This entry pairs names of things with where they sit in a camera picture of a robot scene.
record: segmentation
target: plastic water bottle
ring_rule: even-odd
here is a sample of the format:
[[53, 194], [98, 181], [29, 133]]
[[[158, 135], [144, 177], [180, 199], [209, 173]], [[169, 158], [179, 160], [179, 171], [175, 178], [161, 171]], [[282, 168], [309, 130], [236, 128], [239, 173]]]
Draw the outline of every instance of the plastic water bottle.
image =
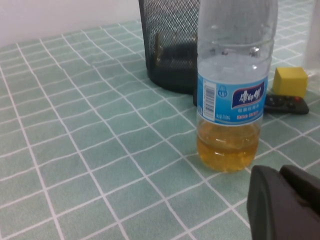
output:
[[278, 0], [201, 0], [197, 149], [217, 171], [255, 158], [277, 27]]
[[308, 74], [308, 89], [320, 94], [320, 0], [314, 0], [313, 12], [309, 24], [309, 36], [306, 41], [303, 67]]

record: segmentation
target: yellow liquid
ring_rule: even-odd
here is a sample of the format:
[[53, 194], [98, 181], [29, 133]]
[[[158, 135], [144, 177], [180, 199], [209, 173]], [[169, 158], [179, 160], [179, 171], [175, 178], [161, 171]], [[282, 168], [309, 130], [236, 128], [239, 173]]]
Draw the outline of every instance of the yellow liquid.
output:
[[197, 127], [197, 150], [208, 167], [235, 172], [250, 165], [255, 158], [259, 134], [257, 123], [221, 126], [201, 120]]

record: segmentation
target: white wall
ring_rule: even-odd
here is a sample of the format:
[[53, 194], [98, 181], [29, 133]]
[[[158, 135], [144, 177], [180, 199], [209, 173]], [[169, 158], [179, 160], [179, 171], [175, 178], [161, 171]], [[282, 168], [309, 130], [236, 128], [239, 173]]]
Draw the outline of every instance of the white wall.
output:
[[139, 17], [138, 0], [0, 0], [0, 47]]

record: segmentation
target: remote control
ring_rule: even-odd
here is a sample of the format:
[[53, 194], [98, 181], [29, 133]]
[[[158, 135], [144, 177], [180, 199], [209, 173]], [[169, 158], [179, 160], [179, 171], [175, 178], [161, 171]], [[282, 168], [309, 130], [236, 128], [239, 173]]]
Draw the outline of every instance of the remote control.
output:
[[[193, 92], [193, 104], [197, 106], [196, 89]], [[309, 113], [309, 108], [302, 97], [267, 94], [264, 102], [264, 111], [266, 113], [307, 114]]]

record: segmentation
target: black object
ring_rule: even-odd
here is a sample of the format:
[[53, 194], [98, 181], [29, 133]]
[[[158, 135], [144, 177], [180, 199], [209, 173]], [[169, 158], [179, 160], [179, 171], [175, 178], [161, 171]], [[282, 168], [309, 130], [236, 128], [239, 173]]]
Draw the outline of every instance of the black object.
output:
[[[194, 89], [193, 91], [193, 105], [197, 106], [197, 89]], [[305, 100], [298, 96], [267, 94], [264, 102], [264, 111], [267, 113], [290, 113], [302, 115], [309, 113], [309, 107]]]
[[247, 213], [252, 240], [319, 240], [320, 179], [292, 165], [256, 165]]
[[149, 78], [170, 91], [192, 94], [199, 0], [139, 0], [139, 8]]

